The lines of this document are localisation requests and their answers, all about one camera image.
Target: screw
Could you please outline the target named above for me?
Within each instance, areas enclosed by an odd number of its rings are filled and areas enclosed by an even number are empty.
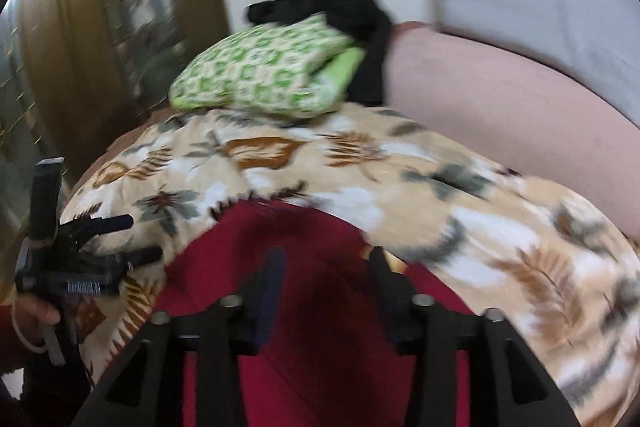
[[[220,299],[223,308],[238,308],[242,306],[242,297],[236,294],[227,295]]]
[[[151,317],[151,323],[156,326],[162,326],[167,324],[171,320],[170,315],[167,312],[156,312]]]
[[[504,314],[502,310],[498,308],[489,308],[484,312],[484,316],[491,322],[502,322],[504,320]]]
[[[411,302],[416,306],[420,306],[420,308],[427,308],[429,306],[433,306],[436,303],[436,299],[431,297],[431,295],[417,293],[416,295],[411,297]]]

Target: white strap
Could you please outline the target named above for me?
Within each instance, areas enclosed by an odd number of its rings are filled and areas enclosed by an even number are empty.
[[[46,352],[46,350],[47,350],[47,345],[46,344],[44,344],[43,346],[40,346],[40,347],[34,346],[33,344],[31,344],[27,340],[27,338],[20,331],[20,328],[18,327],[18,321],[15,320],[15,302],[14,302],[14,304],[11,305],[11,324],[14,325],[15,334],[18,336],[18,338],[20,339],[20,341],[24,345],[24,347],[29,349],[29,351],[33,351],[34,353],[37,353],[37,354],[41,354],[41,353]]]

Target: floral blanket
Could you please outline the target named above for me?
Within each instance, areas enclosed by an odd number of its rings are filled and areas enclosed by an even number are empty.
[[[476,313],[503,309],[583,425],[614,425],[640,383],[640,261],[584,198],[521,176],[388,108],[347,103],[291,123],[215,109],[150,127],[104,165],[63,214],[131,214],[98,253],[161,245],[171,260],[254,190],[312,204],[370,243],[424,263]],[[95,380],[162,288],[161,266],[126,278],[120,299],[86,299],[82,356]]]

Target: green pillow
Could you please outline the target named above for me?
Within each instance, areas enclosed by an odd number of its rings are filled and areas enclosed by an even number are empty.
[[[364,52],[352,48],[334,65],[331,81],[315,73],[352,42],[328,26],[324,14],[290,26],[254,26],[194,58],[171,86],[169,98],[178,109],[227,105],[311,118],[341,99]]]

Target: barcode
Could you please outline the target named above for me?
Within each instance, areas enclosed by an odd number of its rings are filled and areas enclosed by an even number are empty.
[[[102,292],[97,282],[66,282],[66,291],[76,295],[100,295]]]

